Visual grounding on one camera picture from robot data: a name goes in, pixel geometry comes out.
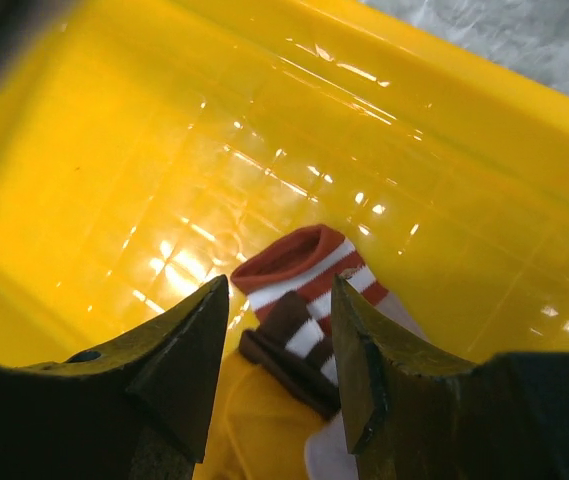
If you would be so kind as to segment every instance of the grid pattern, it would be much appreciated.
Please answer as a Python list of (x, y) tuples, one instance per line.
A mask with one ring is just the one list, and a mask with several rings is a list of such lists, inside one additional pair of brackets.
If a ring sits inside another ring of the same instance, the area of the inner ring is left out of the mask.
[[(0, 271), (87, 344), (324, 222), (443, 348), (569, 348), (569, 213), (551, 200), (180, 10), (141, 45), (87, 8), (0, 164)], [(175, 25), (188, 41), (166, 40)], [(255, 322), (230, 300), (227, 348)]]

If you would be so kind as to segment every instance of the red and white striped sock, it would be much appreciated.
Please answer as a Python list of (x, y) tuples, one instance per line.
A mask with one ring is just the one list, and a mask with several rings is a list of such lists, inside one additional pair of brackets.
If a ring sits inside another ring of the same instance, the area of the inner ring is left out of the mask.
[(240, 265), (231, 281), (248, 297), (260, 322), (284, 294), (296, 291), (330, 335), (331, 286), (333, 277), (342, 274), (381, 313), (424, 335), (397, 297), (377, 281), (353, 243), (326, 225), (300, 228), (277, 240)]

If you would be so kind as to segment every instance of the clothing item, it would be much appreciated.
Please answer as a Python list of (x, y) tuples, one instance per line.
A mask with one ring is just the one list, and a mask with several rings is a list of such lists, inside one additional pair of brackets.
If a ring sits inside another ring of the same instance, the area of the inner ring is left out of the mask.
[(327, 420), (339, 410), (333, 343), (296, 292), (286, 293), (256, 330), (242, 333), (239, 351)]
[(308, 439), (304, 460), (311, 480), (358, 479), (355, 456), (347, 452), (342, 412)]
[(376, 280), (351, 241), (326, 225), (300, 228), (277, 240), (240, 265), (231, 281), (247, 295), (260, 322), (285, 293), (297, 291), (322, 330), (330, 334), (335, 275), (348, 278), (353, 288), (386, 316), (421, 333), (407, 314), (394, 311), (397, 298)]
[(325, 425), (239, 352), (220, 369), (204, 463), (194, 480), (308, 479), (306, 440)]

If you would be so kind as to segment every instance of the red stripe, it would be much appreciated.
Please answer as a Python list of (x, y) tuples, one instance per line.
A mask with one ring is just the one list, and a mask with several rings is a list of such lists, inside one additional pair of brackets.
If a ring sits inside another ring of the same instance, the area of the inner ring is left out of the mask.
[(374, 307), (376, 307), (387, 294), (388, 290), (386, 290), (377, 280), (362, 292), (362, 296)]
[(321, 275), (299, 288), (297, 292), (307, 303), (312, 303), (331, 289), (335, 275), (341, 274), (346, 269), (359, 268), (362, 265), (364, 265), (364, 260), (357, 251), (353, 251), (331, 268), (322, 272)]
[(318, 323), (326, 336), (330, 337), (333, 333), (333, 329), (331, 328), (331, 316), (329, 315), (328, 317), (319, 320)]
[(257, 320), (260, 323), (262, 323), (264, 320), (266, 320), (266, 317), (268, 317), (268, 314), (271, 313), (271, 310), (273, 310), (273, 308), (275, 307), (276, 304), (277, 304), (277, 302), (271, 302), (268, 305), (264, 305), (259, 310), (255, 310), (255, 316), (257, 317)]

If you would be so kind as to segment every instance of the sock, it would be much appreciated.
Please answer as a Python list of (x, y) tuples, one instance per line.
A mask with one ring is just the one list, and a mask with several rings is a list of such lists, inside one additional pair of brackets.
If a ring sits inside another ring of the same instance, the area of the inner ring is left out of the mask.
[(357, 480), (355, 456), (347, 452), (342, 412), (311, 435), (304, 447), (306, 472), (311, 480)]
[(333, 343), (296, 292), (284, 294), (256, 330), (242, 333), (239, 351), (325, 419), (339, 410)]
[(353, 243), (326, 225), (300, 228), (277, 240), (240, 265), (231, 281), (248, 297), (260, 322), (285, 293), (296, 291), (322, 330), (330, 335), (335, 275), (348, 278), (353, 288), (384, 315), (423, 335), (397, 298), (376, 280)]

